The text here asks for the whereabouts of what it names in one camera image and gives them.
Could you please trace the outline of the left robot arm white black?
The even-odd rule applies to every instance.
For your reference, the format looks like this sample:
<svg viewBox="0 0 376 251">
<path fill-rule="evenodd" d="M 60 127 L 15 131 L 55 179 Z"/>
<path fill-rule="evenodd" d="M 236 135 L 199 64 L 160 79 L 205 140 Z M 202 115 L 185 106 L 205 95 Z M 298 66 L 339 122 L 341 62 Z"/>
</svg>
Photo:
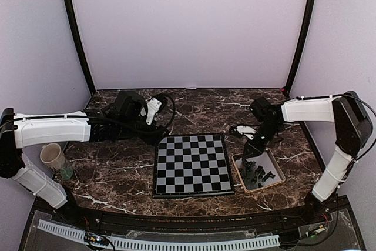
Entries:
<svg viewBox="0 0 376 251">
<path fill-rule="evenodd" d="M 100 110 L 55 115 L 16 114 L 6 108 L 1 115 L 1 177 L 12 179 L 51 207 L 70 225 L 83 220 L 82 211 L 67 189 L 47 177 L 23 153 L 28 146 L 59 142 L 101 142 L 139 138 L 159 143 L 169 131 L 158 125 L 157 115 L 168 103 L 167 95 L 149 100 L 132 91 L 120 91 L 115 101 Z"/>
</svg>

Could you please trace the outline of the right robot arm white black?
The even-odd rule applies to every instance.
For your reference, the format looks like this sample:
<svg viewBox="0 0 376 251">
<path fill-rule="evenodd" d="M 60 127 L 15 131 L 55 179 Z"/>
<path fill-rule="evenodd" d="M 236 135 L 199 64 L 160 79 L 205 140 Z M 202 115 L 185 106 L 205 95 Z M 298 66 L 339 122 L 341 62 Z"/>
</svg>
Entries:
<svg viewBox="0 0 376 251">
<path fill-rule="evenodd" d="M 331 156 L 324 159 L 325 169 L 300 210 L 300 219 L 304 223 L 314 223 L 322 215 L 325 203 L 347 181 L 354 165 L 372 148 L 367 144 L 374 132 L 368 114 L 372 107 L 355 91 L 347 91 L 336 95 L 301 96 L 275 104 L 260 97 L 249 109 L 259 126 L 234 127 L 235 133 L 247 139 L 244 160 L 261 156 L 287 123 L 316 123 L 316 129 L 324 130 L 324 134 L 315 133 L 314 143 L 322 146 L 326 143 L 325 138 L 333 143 Z"/>
</svg>

